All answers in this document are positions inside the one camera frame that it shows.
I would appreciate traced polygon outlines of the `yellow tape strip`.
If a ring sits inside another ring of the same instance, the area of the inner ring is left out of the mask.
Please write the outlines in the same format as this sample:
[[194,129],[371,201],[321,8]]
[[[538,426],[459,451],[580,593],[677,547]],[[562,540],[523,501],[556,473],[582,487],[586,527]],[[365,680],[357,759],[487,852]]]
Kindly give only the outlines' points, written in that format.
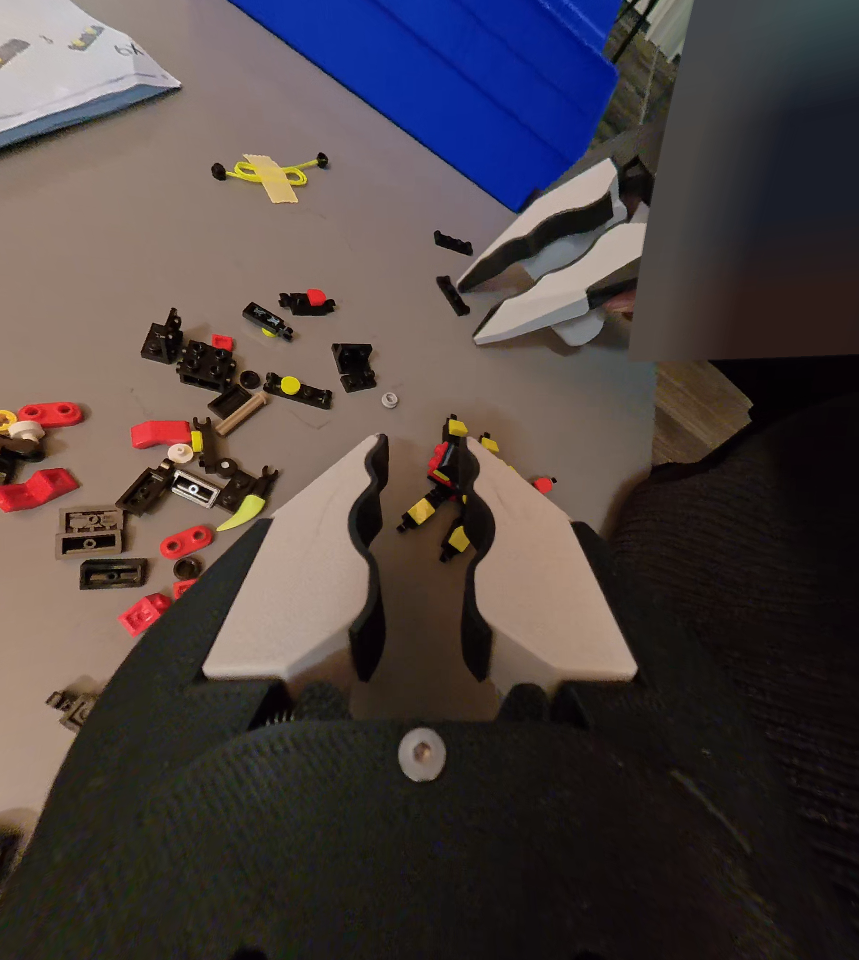
[[238,166],[244,179],[261,186],[273,204],[298,203],[295,189],[306,182],[302,171],[295,171],[296,179],[293,181],[289,168],[281,167],[271,157],[262,154],[244,154]]

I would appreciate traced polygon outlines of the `black knit sweater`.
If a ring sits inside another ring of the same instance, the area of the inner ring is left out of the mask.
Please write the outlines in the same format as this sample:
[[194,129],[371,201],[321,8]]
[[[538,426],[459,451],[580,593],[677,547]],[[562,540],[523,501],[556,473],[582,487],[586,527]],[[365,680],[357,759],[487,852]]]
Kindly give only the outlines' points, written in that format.
[[654,468],[610,544],[740,691],[859,937],[859,392]]

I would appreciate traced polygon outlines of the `lego instruction booklet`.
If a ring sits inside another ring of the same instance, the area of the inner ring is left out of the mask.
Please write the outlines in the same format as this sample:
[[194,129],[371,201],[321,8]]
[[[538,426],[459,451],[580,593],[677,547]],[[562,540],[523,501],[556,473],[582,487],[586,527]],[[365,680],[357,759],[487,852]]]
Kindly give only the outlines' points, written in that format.
[[75,2],[0,1],[0,150],[180,88]]

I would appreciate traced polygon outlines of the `black lego hinge plate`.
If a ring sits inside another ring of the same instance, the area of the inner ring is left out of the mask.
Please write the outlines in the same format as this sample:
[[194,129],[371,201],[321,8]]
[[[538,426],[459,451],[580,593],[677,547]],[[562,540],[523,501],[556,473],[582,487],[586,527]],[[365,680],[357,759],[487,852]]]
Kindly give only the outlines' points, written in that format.
[[241,311],[242,317],[259,328],[266,336],[292,342],[292,328],[277,314],[256,302],[250,302]]

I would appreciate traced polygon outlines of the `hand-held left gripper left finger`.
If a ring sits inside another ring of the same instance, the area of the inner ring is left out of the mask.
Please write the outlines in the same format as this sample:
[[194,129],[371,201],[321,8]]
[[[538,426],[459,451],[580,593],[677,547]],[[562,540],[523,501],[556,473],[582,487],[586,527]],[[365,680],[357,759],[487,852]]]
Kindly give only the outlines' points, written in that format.
[[370,547],[388,460],[388,436],[367,437],[271,514],[203,663],[209,680],[276,680],[296,696],[372,679],[387,624]]

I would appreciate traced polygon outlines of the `yellow black red lego model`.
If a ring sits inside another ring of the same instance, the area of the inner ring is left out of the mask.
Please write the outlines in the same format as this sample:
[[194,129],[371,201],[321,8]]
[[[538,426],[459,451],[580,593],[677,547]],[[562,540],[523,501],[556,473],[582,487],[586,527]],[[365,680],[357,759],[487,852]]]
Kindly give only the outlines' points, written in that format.
[[428,492],[400,518],[397,530],[406,533],[428,521],[445,503],[456,505],[456,518],[440,545],[440,561],[447,563],[472,546],[482,559],[496,559],[498,522],[506,514],[500,495],[518,496],[527,483],[547,496],[557,485],[554,475],[520,474],[506,463],[491,434],[471,438],[456,414],[444,421],[440,441],[427,462]]

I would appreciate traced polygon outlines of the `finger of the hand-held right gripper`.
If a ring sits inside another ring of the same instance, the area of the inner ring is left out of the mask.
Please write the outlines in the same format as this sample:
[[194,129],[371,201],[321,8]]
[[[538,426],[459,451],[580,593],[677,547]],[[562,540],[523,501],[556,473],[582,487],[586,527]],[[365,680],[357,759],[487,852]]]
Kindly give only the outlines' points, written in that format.
[[617,167],[605,158],[535,198],[465,271],[457,291],[473,291],[515,266],[536,281],[573,263],[627,216]]
[[472,341],[486,346],[554,329],[569,346],[590,342],[605,321],[633,313],[644,242],[644,222],[611,227],[580,258],[492,308]]

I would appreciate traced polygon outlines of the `blue plastic bin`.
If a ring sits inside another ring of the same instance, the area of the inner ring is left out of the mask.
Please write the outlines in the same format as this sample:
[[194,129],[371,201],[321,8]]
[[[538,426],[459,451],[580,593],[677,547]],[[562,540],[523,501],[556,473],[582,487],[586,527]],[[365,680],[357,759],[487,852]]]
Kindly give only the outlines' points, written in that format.
[[235,1],[509,210],[587,151],[619,1]]

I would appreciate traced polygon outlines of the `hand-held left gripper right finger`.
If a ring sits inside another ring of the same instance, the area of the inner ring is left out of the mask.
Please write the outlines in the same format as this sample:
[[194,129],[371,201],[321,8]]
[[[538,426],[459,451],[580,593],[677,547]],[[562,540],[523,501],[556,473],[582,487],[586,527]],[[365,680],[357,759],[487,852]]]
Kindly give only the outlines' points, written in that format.
[[500,696],[533,685],[621,684],[638,663],[574,523],[490,452],[464,439],[464,663]]

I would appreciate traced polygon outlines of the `black lego plate yellow tile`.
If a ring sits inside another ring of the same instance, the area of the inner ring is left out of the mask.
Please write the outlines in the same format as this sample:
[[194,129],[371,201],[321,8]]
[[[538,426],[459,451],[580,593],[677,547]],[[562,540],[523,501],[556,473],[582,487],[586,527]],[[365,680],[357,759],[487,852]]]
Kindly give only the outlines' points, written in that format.
[[302,403],[314,409],[323,411],[332,409],[333,392],[331,390],[314,387],[296,376],[280,376],[270,371],[265,377],[263,390],[271,397]]

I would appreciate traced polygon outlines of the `pile of lego pieces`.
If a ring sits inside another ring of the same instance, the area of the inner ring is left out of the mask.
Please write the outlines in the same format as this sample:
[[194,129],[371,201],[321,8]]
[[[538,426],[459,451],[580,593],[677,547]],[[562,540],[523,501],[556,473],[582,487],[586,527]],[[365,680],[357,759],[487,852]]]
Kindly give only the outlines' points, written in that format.
[[226,456],[229,428],[256,410],[262,381],[237,383],[233,340],[199,342],[182,332],[175,308],[150,325],[141,357],[174,365],[185,385],[214,391],[209,418],[143,414],[129,446],[158,462],[142,465],[118,498],[99,497],[130,456],[99,436],[83,466],[52,462],[60,433],[85,424],[74,401],[0,410],[0,744],[37,710],[43,680],[67,679],[47,699],[62,724],[80,726],[94,699],[146,631],[200,576],[196,554],[254,520],[279,477],[269,465],[246,471]]

